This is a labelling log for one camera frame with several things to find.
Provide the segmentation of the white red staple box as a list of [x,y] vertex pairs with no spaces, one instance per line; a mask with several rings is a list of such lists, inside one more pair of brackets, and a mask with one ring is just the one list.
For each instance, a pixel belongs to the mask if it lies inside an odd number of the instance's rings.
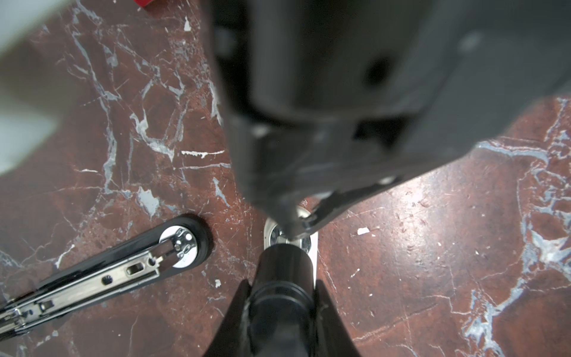
[[151,3],[154,2],[154,0],[134,0],[134,2],[142,8],[147,7],[148,5],[150,5]]

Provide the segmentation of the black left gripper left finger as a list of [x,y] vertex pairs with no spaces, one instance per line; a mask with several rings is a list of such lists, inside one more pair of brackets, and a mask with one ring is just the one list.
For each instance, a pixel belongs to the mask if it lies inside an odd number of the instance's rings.
[[251,286],[243,280],[230,302],[230,306],[203,357],[251,356],[246,312]]

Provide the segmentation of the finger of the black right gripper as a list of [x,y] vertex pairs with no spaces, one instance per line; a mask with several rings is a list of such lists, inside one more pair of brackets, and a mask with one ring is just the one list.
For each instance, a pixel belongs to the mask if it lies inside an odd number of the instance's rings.
[[269,196],[267,218],[281,228],[289,240],[308,238],[312,234],[309,223],[297,209],[303,207],[303,196]]

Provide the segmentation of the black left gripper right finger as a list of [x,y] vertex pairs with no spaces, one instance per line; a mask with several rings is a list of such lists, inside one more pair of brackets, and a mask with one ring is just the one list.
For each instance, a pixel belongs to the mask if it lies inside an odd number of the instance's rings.
[[321,280],[315,283],[315,356],[360,356]]

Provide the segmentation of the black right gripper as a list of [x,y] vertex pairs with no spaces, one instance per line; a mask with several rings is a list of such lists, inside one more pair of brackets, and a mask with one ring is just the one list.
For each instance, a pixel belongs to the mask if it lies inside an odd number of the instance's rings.
[[263,210],[334,191],[305,229],[463,156],[570,87],[568,1],[201,10],[236,183]]

